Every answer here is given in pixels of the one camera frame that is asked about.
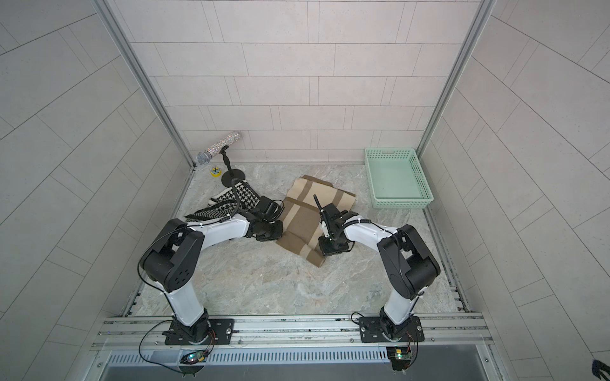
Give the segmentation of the right green circuit board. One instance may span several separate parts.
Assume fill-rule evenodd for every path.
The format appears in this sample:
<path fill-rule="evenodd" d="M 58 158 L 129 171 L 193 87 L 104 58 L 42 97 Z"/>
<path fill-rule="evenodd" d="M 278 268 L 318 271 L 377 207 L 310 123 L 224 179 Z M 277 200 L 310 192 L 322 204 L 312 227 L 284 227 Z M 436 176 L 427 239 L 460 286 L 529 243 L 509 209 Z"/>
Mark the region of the right green circuit board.
<path fill-rule="evenodd" d="M 393 371 L 406 371 L 411 367 L 414 352 L 409 347 L 387 347 L 387 357 Z"/>

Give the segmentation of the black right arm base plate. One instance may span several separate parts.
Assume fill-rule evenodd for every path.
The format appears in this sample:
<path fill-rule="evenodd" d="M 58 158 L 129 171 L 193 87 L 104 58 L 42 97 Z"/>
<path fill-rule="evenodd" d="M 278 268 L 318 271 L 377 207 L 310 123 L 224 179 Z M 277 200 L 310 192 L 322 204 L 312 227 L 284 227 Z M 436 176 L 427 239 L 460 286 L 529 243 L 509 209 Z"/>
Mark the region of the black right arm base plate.
<path fill-rule="evenodd" d="M 420 343 L 425 341 L 419 317 L 411 316 L 400 325 L 385 317 L 360 317 L 357 319 L 363 343 Z"/>

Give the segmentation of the aluminium mounting rail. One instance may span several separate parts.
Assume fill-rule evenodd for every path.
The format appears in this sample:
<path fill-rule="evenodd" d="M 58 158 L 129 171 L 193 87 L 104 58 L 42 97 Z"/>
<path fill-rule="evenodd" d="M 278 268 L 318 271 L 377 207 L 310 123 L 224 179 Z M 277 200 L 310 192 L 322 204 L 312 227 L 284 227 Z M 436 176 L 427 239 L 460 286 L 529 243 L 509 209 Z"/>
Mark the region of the aluminium mounting rail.
<path fill-rule="evenodd" d="M 373 324 L 373 315 L 360 322 L 357 314 L 215 316 L 215 335 L 192 344 L 173 338 L 169 317 L 114 317 L 95 332 L 89 349 L 256 349 L 348 346 L 491 344 L 492 334 L 481 314 L 419 314 L 410 333 L 389 341 Z"/>

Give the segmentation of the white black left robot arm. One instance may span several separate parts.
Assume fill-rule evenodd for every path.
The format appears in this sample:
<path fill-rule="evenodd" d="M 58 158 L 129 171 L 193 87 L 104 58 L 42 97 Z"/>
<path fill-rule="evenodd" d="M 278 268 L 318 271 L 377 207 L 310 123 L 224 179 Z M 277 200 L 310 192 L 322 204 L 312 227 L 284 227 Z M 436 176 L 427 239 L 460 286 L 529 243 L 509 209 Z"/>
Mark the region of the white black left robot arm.
<path fill-rule="evenodd" d="M 236 198 L 230 210 L 203 222 L 169 221 L 142 255 L 138 269 L 163 292 L 173 310 L 167 342 L 200 344 L 211 336 L 209 314 L 198 300 L 192 284 L 200 253 L 216 244 L 238 238 L 276 241 L 283 225 L 283 205 L 265 196 L 249 210 Z"/>

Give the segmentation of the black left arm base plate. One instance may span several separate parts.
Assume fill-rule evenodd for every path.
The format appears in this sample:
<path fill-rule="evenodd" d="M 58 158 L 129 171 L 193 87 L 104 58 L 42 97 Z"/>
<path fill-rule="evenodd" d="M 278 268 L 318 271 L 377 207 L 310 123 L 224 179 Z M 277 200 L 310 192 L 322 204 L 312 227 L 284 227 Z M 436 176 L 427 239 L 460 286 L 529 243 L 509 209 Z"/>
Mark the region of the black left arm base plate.
<path fill-rule="evenodd" d="M 205 318 L 191 327 L 173 319 L 165 336 L 166 345 L 230 344 L 235 320 L 230 318 Z"/>

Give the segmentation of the left green circuit board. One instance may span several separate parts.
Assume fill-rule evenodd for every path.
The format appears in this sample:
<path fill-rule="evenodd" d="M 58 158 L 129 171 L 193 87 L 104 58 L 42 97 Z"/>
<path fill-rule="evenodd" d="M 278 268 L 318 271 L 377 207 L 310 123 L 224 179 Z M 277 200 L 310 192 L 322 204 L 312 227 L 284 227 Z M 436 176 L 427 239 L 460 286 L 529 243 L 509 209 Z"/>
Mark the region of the left green circuit board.
<path fill-rule="evenodd" d="M 190 352 L 181 357 L 180 363 L 184 364 L 184 365 L 194 365 L 194 364 L 203 363 L 207 359 L 208 354 L 209 354 L 208 351 L 203 351 L 203 350 Z"/>

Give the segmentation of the glittery silver microphone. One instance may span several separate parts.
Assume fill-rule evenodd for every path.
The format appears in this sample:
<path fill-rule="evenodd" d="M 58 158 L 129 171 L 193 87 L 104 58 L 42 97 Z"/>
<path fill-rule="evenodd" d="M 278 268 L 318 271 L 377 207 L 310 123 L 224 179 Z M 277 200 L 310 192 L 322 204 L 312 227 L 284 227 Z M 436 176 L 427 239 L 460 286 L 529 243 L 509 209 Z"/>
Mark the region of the glittery silver microphone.
<path fill-rule="evenodd" d="M 212 146 L 199 152 L 196 156 L 197 163 L 201 165 L 208 164 L 213 157 L 219 155 L 221 152 L 226 151 L 229 146 L 231 146 L 233 143 L 240 139 L 241 133 L 239 133 L 238 131 L 233 131 L 229 133 L 228 135 L 220 139 L 217 143 L 214 143 Z"/>

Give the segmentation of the black round microphone stand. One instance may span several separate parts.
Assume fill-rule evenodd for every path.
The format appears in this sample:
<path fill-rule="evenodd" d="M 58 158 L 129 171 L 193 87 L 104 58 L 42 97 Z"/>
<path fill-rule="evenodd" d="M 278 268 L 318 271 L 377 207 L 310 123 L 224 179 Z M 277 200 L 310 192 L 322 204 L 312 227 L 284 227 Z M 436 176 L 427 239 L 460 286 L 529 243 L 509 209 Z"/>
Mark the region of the black round microphone stand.
<path fill-rule="evenodd" d="M 234 180 L 243 181 L 246 179 L 246 175 L 243 171 L 232 168 L 230 159 L 227 155 L 228 148 L 229 148 L 228 145 L 224 145 L 219 152 L 222 155 L 223 163 L 227 167 L 227 171 L 222 175 L 222 179 L 221 179 L 222 185 L 227 188 L 232 187 Z"/>

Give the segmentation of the black white houndstooth scarf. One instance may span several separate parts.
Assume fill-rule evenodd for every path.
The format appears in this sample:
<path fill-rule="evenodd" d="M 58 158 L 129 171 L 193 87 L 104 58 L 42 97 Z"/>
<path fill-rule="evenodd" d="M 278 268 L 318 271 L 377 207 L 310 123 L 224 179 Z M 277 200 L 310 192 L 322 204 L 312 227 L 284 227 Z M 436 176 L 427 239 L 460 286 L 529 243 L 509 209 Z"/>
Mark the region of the black white houndstooth scarf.
<path fill-rule="evenodd" d="M 191 222 L 205 222 L 232 215 L 236 209 L 248 211 L 259 201 L 260 195 L 246 181 L 238 181 L 234 187 L 227 188 L 212 197 L 208 206 L 191 214 L 186 219 Z"/>

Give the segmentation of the green circuit board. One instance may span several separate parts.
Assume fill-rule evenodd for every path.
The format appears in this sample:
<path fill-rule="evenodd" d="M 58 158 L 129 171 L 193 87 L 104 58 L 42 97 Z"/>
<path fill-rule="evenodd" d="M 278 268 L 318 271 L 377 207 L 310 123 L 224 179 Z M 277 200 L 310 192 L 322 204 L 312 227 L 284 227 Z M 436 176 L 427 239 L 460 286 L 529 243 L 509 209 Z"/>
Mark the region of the green circuit board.
<path fill-rule="evenodd" d="M 411 367 L 414 352 L 409 347 L 387 347 L 387 357 L 393 371 L 406 371 Z"/>
<path fill-rule="evenodd" d="M 180 363 L 184 364 L 184 365 L 194 365 L 194 364 L 203 363 L 207 359 L 208 354 L 209 354 L 208 351 L 203 351 L 203 350 L 190 352 L 181 357 Z"/>

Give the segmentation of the mint green plastic basket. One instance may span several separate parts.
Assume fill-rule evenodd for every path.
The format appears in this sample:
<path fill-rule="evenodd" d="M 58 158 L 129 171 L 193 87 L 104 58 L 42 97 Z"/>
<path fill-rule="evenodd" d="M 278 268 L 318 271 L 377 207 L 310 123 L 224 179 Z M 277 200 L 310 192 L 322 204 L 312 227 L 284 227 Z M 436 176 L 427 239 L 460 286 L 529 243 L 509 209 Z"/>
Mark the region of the mint green plastic basket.
<path fill-rule="evenodd" d="M 434 201 L 413 148 L 367 148 L 365 166 L 374 209 L 424 209 Z"/>

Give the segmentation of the brown beige plaid scarf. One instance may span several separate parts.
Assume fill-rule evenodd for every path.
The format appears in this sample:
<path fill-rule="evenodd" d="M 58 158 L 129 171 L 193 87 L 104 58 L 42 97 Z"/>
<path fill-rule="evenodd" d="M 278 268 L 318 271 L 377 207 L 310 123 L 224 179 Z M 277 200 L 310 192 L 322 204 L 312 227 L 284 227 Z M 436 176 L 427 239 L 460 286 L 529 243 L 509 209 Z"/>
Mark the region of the brown beige plaid scarf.
<path fill-rule="evenodd" d="M 319 248 L 322 230 L 314 197 L 319 199 L 322 206 L 332 203 L 344 211 L 352 208 L 356 195 L 313 176 L 301 176 L 295 180 L 284 199 L 284 211 L 280 216 L 283 233 L 276 243 L 320 268 L 325 257 Z"/>

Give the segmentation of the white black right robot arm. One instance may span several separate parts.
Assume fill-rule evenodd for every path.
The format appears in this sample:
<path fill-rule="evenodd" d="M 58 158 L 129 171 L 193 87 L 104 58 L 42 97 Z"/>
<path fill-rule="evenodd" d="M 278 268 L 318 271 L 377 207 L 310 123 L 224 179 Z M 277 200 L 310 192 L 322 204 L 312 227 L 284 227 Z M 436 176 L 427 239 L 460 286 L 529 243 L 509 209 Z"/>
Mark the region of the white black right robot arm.
<path fill-rule="evenodd" d="M 377 252 L 392 286 L 389 300 L 381 309 L 384 334 L 395 340 L 403 336 L 418 300 L 440 275 L 440 266 L 415 227 L 378 225 L 352 211 L 339 211 L 335 204 L 322 206 L 319 248 L 326 257 L 352 250 L 363 244 Z"/>

